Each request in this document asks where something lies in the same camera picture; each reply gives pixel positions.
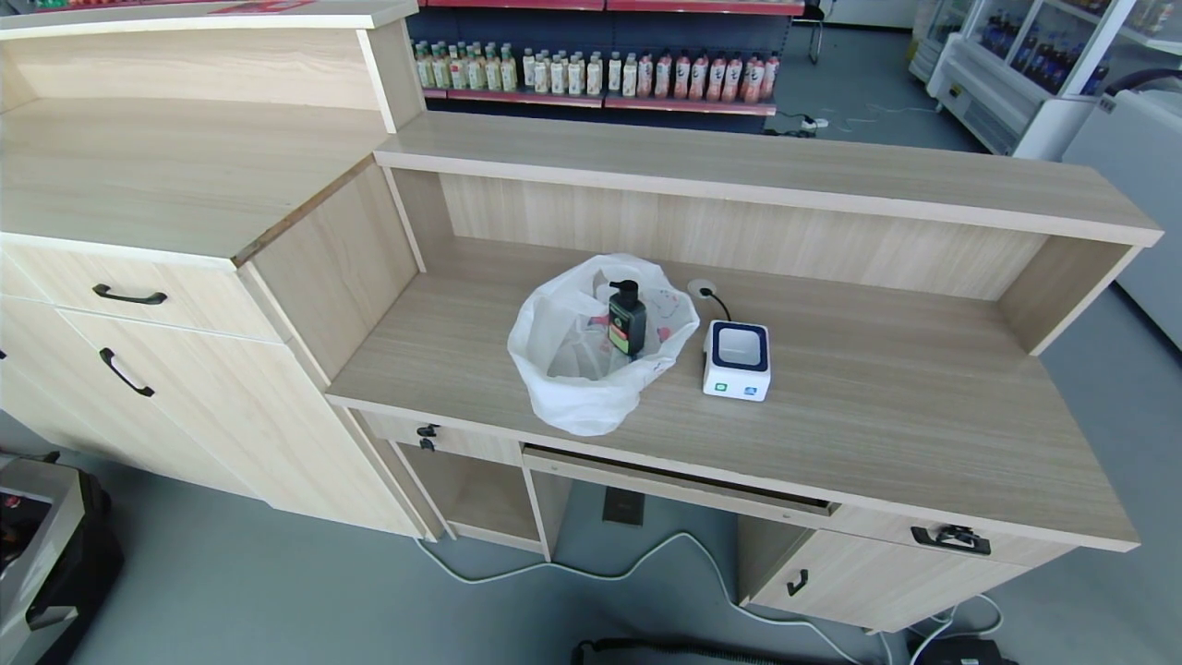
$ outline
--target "red shelf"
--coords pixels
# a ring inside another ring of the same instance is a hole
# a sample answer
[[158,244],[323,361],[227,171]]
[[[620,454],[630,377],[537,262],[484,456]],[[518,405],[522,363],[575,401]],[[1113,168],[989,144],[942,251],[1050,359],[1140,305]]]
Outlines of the red shelf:
[[602,109],[603,97],[587,97],[585,94],[571,97],[570,94],[546,94],[544,92],[532,92],[519,90],[517,92],[504,92],[501,90],[448,90],[448,99],[468,99],[474,102],[506,102],[511,104],[546,104],[550,106],[584,106],[589,109]]
[[642,109],[648,111],[684,111],[690,113],[729,113],[736,116],[774,116],[775,104],[760,102],[745,104],[742,102],[691,102],[665,97],[622,97],[610,94],[603,102],[606,109]]
[[693,12],[703,14],[762,14],[799,17],[804,0],[606,0],[609,12]]
[[420,0],[431,7],[494,7],[502,9],[582,9],[602,12],[604,0]]

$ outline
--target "white plastic bag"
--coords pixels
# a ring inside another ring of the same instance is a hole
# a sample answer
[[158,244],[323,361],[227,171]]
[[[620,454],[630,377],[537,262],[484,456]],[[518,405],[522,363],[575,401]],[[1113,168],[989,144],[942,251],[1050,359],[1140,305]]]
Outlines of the white plastic bag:
[[[629,363],[608,340],[609,281],[639,283],[648,312],[644,348]],[[636,409],[641,391],[673,367],[699,324],[689,295],[661,266],[630,254],[602,254],[539,286],[509,331],[509,356],[533,412],[580,437],[606,435]]]

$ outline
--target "chair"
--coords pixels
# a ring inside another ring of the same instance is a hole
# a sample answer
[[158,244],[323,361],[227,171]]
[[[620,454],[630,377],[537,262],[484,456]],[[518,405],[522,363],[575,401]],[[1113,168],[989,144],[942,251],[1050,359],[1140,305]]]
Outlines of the chair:
[[[812,24],[813,31],[808,35],[808,59],[812,64],[817,64],[820,59],[820,43],[825,38],[825,9],[820,8],[821,0],[805,0],[805,13],[800,18],[793,19],[793,22],[798,24]],[[831,0],[829,4],[829,13],[833,13],[833,7],[837,6],[837,0]]]

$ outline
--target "white cable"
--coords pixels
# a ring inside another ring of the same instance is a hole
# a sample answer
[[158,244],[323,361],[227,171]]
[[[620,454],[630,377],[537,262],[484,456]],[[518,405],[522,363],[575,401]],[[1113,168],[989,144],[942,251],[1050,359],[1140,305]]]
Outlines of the white cable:
[[910,665],[915,665],[916,663],[918,663],[920,661],[920,656],[923,654],[923,650],[924,648],[928,648],[928,645],[931,644],[931,640],[939,638],[940,633],[947,631],[948,626],[953,625],[953,619],[956,618],[956,608],[957,607],[960,607],[960,605],[954,605],[953,608],[948,611],[948,619],[940,619],[937,617],[933,617],[931,618],[933,621],[936,621],[937,624],[940,624],[940,627],[936,628],[935,631],[933,631],[930,635],[923,638],[923,641],[920,643],[920,647],[916,648],[915,653],[911,656],[911,663],[910,663]]
[[[667,545],[676,541],[677,539],[682,539],[682,537],[689,539],[690,542],[693,542],[695,546],[697,546],[697,549],[702,550],[702,554],[706,555],[706,559],[710,562],[710,566],[714,567],[714,574],[719,579],[719,586],[722,587],[722,593],[726,595],[727,594],[727,585],[726,585],[726,581],[722,579],[722,571],[719,568],[719,563],[716,561],[714,561],[714,556],[710,554],[710,550],[706,549],[706,546],[702,545],[702,541],[699,541],[697,537],[695,537],[694,534],[690,534],[689,532],[677,532],[676,534],[673,534],[668,539],[661,541],[660,543],[656,545],[656,547],[654,547],[649,552],[644,553],[639,559],[637,559],[636,562],[632,563],[628,568],[628,571],[625,571],[625,572],[623,572],[623,573],[621,573],[618,575],[600,575],[598,573],[587,573],[586,571],[579,571],[578,568],[572,568],[572,567],[565,566],[563,563],[554,563],[552,561],[539,561],[538,563],[531,563],[530,566],[526,566],[524,568],[518,568],[515,571],[508,571],[508,572],[505,572],[505,573],[498,573],[495,575],[489,575],[487,578],[465,578],[463,575],[461,575],[461,574],[456,573],[455,571],[453,571],[452,567],[448,566],[447,563],[444,563],[443,560],[440,559],[434,552],[427,549],[427,546],[423,545],[423,541],[420,540],[420,541],[416,541],[416,542],[418,543],[418,549],[423,550],[424,553],[427,553],[428,556],[430,556],[431,559],[434,559],[435,562],[439,563],[440,567],[443,568],[443,571],[448,575],[452,576],[452,579],[454,579],[457,582],[465,583],[465,585],[480,585],[480,583],[485,583],[485,582],[494,582],[496,580],[505,580],[505,579],[512,578],[514,575],[520,575],[522,573],[528,573],[530,571],[537,571],[539,568],[558,568],[559,571],[566,571],[567,573],[572,573],[572,574],[579,575],[582,578],[587,578],[590,580],[599,580],[599,581],[604,581],[604,582],[618,582],[621,580],[628,579],[632,573],[636,572],[637,568],[641,567],[642,563],[644,563],[645,561],[648,561],[648,559],[650,556],[652,556],[654,554],[656,554],[661,548],[663,548]],[[727,602],[728,602],[728,605],[730,605],[730,607],[733,607],[738,612],[740,612],[740,613],[742,613],[742,614],[745,614],[747,617],[751,617],[752,619],[754,619],[756,621],[761,621],[764,624],[769,624],[772,626],[801,626],[801,627],[810,628],[812,632],[817,633],[817,637],[819,637],[821,640],[824,640],[825,644],[827,644],[830,646],[830,648],[832,648],[833,651],[836,651],[838,653],[838,656],[840,656],[842,658],[844,658],[846,661],[851,663],[852,665],[863,665],[862,661],[857,660],[856,658],[853,658],[852,656],[850,656],[849,653],[846,653],[842,647],[837,646],[837,643],[834,643],[833,640],[831,640],[829,638],[829,635],[826,635],[825,633],[823,633],[820,628],[818,628],[817,626],[814,626],[811,621],[808,621],[806,619],[768,619],[767,617],[760,617],[759,614],[755,614],[754,612],[751,612],[749,609],[747,609],[745,607],[739,607],[734,602],[730,602],[729,596],[727,598]],[[886,648],[886,665],[894,665],[894,658],[891,656],[890,647],[886,645],[886,638],[883,637],[882,633],[878,633],[878,638],[882,640],[883,647]]]
[[[578,568],[573,568],[571,566],[566,566],[566,565],[563,565],[563,563],[556,563],[556,562],[552,562],[552,561],[539,561],[538,563],[531,563],[530,566],[525,566],[522,568],[518,568],[518,569],[514,569],[514,571],[506,571],[505,573],[498,573],[495,575],[488,575],[487,578],[465,578],[463,575],[456,573],[442,559],[440,559],[437,554],[435,554],[434,552],[427,549],[427,546],[423,543],[423,541],[416,540],[415,542],[416,542],[416,545],[418,545],[418,549],[423,550],[427,554],[427,556],[431,558],[435,561],[435,563],[439,563],[440,568],[442,568],[444,573],[447,573],[448,575],[450,575],[453,580],[455,580],[457,582],[461,582],[461,583],[465,583],[465,585],[482,585],[485,582],[495,582],[498,580],[506,580],[508,578],[513,578],[513,576],[520,575],[522,573],[528,573],[530,571],[537,571],[539,568],[558,568],[559,571],[566,571],[567,573],[572,573],[574,575],[579,575],[580,578],[586,578],[589,580],[599,580],[599,581],[603,581],[603,582],[618,582],[621,580],[626,580],[632,573],[636,572],[637,568],[641,567],[642,563],[644,563],[645,561],[648,561],[648,559],[650,556],[652,556],[654,554],[656,554],[663,547],[665,547],[667,545],[676,541],[677,539],[682,539],[682,537],[689,539],[689,541],[693,542],[695,546],[697,546],[697,549],[700,549],[702,552],[702,554],[706,555],[707,561],[709,561],[710,566],[714,568],[714,575],[719,580],[719,586],[722,587],[723,595],[727,595],[727,585],[726,585],[726,581],[722,579],[722,569],[719,568],[719,562],[714,560],[714,555],[710,554],[710,550],[706,549],[706,546],[702,545],[702,541],[697,540],[697,537],[694,536],[694,534],[690,534],[689,532],[677,532],[676,534],[670,535],[665,540],[663,540],[660,543],[657,543],[656,546],[654,546],[650,550],[648,550],[643,555],[641,555],[641,558],[637,559],[636,562],[634,562],[631,566],[628,567],[626,571],[624,571],[623,573],[621,573],[618,575],[602,575],[602,574],[598,574],[598,573],[587,573],[586,571],[580,571]],[[943,634],[944,631],[947,631],[953,625],[953,619],[956,617],[956,609],[960,607],[960,604],[954,605],[952,607],[952,609],[948,611],[948,618],[947,619],[941,619],[940,617],[930,617],[930,619],[933,621],[936,621],[937,624],[940,624],[940,627],[936,628],[931,634],[924,637],[923,641],[920,644],[920,647],[915,651],[915,654],[911,656],[911,661],[910,661],[909,665],[915,665],[918,661],[918,659],[920,659],[920,654],[923,653],[923,650],[927,648],[928,645],[931,644],[934,640],[936,640],[937,638],[941,638],[941,635],[943,635],[943,639],[961,638],[961,637],[985,637],[985,635],[995,633],[999,628],[1001,628],[1001,625],[1006,620],[1005,614],[1002,614],[1002,612],[1001,612],[1001,607],[992,598],[989,598],[989,596],[987,596],[985,594],[978,594],[975,598],[979,598],[979,599],[988,602],[989,605],[992,605],[993,608],[998,611],[998,620],[994,621],[993,625],[989,626],[988,628],[985,628],[985,630],[981,630],[981,631],[966,631],[966,632],[961,632],[961,633],[950,633],[950,634],[944,635]],[[752,612],[752,611],[749,611],[749,609],[747,609],[745,607],[740,607],[740,606],[735,605],[734,602],[730,602],[729,596],[727,598],[727,604],[730,607],[733,607],[735,611],[738,611],[738,612],[740,612],[740,613],[742,613],[742,614],[745,614],[745,615],[747,615],[747,617],[749,617],[749,618],[752,618],[752,619],[754,619],[756,621],[761,621],[764,624],[768,624],[768,625],[772,625],[772,626],[801,626],[801,627],[806,627],[806,628],[811,630],[812,632],[817,633],[817,637],[819,637],[821,640],[824,640],[825,644],[827,644],[830,646],[830,648],[832,648],[833,651],[836,651],[846,661],[851,663],[852,665],[863,665],[860,661],[858,661],[852,656],[850,656],[844,650],[842,650],[842,647],[837,646],[837,643],[834,643],[832,639],[830,639],[829,635],[826,635],[825,633],[823,633],[820,628],[818,628],[816,625],[813,625],[807,619],[768,619],[767,617],[760,617],[759,614],[755,614],[754,612]],[[911,632],[914,632],[914,633],[916,633],[916,634],[918,634],[918,635],[923,635],[923,633],[921,633],[920,631],[917,631],[914,627],[908,627],[908,630],[911,631]],[[882,643],[883,650],[886,652],[886,665],[895,665],[895,656],[894,656],[894,652],[890,648],[890,645],[886,643],[886,634],[879,632],[878,633],[878,640]]]
[[866,110],[870,111],[871,113],[875,113],[873,117],[869,117],[869,118],[842,118],[840,117],[840,115],[842,115],[840,111],[838,111],[837,109],[829,109],[829,107],[820,109],[817,112],[818,112],[818,115],[824,113],[826,111],[830,112],[830,113],[833,113],[836,119],[834,119],[834,122],[831,122],[830,124],[832,124],[833,126],[836,126],[838,131],[844,131],[845,133],[853,132],[853,128],[850,126],[851,122],[860,122],[860,123],[868,123],[868,124],[869,123],[873,123],[873,122],[878,122],[881,119],[878,116],[882,115],[882,113],[905,113],[908,111],[915,111],[915,112],[921,112],[921,113],[934,113],[934,112],[936,112],[935,109],[924,109],[924,107],[921,107],[921,106],[904,106],[902,109],[888,109],[886,106],[879,106],[878,104],[866,104]]

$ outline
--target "black drawer handle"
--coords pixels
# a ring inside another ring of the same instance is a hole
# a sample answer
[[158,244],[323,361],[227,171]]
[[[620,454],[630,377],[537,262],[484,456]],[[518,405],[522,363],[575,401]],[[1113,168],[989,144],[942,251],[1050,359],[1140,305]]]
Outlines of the black drawer handle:
[[935,539],[931,537],[931,534],[927,529],[911,527],[911,536],[921,546],[939,547],[966,554],[979,554],[981,556],[993,554],[989,541],[978,536],[968,527],[954,527],[952,524],[941,527],[936,532]]
[[168,295],[165,295],[164,293],[161,293],[160,291],[156,291],[155,293],[152,293],[151,295],[148,295],[147,298],[132,298],[132,296],[129,296],[129,295],[116,295],[116,294],[111,293],[111,287],[108,286],[106,283],[95,283],[95,287],[91,288],[91,289],[95,291],[95,294],[97,294],[99,298],[106,298],[109,300],[121,300],[121,301],[124,301],[124,302],[136,302],[136,304],[141,304],[141,305],[158,305],[158,304],[161,304],[161,302],[163,302],[164,300],[168,299]]
[[798,593],[800,593],[800,589],[805,588],[805,585],[807,583],[808,583],[808,569],[801,568],[800,581],[797,583],[788,582],[788,598],[792,598]]
[[143,389],[136,389],[135,384],[128,382],[128,378],[124,377],[123,373],[115,367],[115,352],[112,352],[111,350],[103,350],[98,352],[98,358],[103,359],[103,363],[106,364],[106,367],[110,367],[111,372],[113,372],[115,376],[118,377],[121,382],[126,384],[132,391],[139,393],[145,398],[150,398],[156,395],[156,391],[152,391],[148,386],[144,386]]

